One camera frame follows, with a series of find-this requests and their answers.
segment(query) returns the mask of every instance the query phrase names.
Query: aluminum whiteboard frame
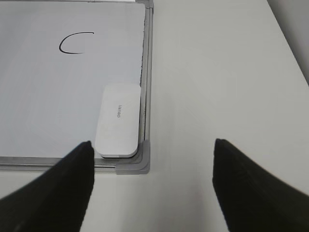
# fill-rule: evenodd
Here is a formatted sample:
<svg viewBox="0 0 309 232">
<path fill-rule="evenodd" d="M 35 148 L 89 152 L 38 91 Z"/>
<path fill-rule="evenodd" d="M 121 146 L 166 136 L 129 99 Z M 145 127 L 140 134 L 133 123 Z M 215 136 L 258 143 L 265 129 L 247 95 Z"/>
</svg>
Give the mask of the aluminum whiteboard frame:
<svg viewBox="0 0 309 232">
<path fill-rule="evenodd" d="M 0 0 L 0 1 L 65 1 L 65 2 L 117 2 L 139 3 L 145 5 L 144 40 L 141 70 L 141 99 L 139 146 L 131 158 L 95 159 L 97 172 L 116 172 L 117 174 L 146 174 L 150 169 L 150 97 L 153 37 L 153 0 Z M 11 171 L 46 171 L 61 158 L 39 157 L 4 157 L 0 156 L 0 170 Z"/>
</svg>

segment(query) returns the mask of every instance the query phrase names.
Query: white tabletop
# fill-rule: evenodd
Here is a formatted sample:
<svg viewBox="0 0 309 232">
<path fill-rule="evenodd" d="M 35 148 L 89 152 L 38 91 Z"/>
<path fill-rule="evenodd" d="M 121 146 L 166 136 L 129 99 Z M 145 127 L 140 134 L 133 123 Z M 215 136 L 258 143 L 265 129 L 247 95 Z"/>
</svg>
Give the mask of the white tabletop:
<svg viewBox="0 0 309 232">
<path fill-rule="evenodd" d="M 96 174 L 82 231 L 226 232 L 216 138 L 309 193 L 308 85 L 266 0 L 157 0 L 154 16 L 151 171 Z M 1 173 L 0 196 L 38 175 Z"/>
</svg>

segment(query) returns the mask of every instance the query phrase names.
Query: gray plastic corner piece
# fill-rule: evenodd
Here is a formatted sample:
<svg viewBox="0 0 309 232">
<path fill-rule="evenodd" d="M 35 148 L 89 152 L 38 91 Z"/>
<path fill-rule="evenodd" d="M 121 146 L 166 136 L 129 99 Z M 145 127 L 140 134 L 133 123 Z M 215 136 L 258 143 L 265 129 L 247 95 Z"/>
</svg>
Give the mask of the gray plastic corner piece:
<svg viewBox="0 0 309 232">
<path fill-rule="evenodd" d="M 153 0 L 135 0 L 135 2 L 144 3 L 146 8 L 153 8 L 154 7 L 154 1 Z"/>
<path fill-rule="evenodd" d="M 147 174 L 150 170 L 150 142 L 145 140 L 140 144 L 139 152 L 134 156 L 134 162 L 123 159 L 115 166 L 117 174 Z"/>
</svg>

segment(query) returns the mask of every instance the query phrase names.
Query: white eraser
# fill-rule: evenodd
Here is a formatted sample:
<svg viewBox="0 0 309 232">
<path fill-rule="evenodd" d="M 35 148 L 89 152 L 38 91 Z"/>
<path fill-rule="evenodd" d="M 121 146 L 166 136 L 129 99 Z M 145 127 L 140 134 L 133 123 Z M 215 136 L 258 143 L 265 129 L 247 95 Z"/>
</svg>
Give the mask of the white eraser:
<svg viewBox="0 0 309 232">
<path fill-rule="evenodd" d="M 110 84 L 104 89 L 95 149 L 104 158 L 129 158 L 137 152 L 140 86 Z"/>
</svg>

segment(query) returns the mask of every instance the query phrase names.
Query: whiteboard surface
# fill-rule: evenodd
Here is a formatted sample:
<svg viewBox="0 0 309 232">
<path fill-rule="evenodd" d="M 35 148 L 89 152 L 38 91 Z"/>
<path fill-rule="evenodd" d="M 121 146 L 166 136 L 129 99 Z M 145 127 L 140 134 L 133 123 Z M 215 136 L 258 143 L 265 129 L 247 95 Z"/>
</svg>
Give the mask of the whiteboard surface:
<svg viewBox="0 0 309 232">
<path fill-rule="evenodd" d="M 104 86 L 140 83 L 145 7 L 0 2 L 0 155 L 62 157 L 94 142 Z M 59 50 L 61 41 L 64 52 Z"/>
</svg>

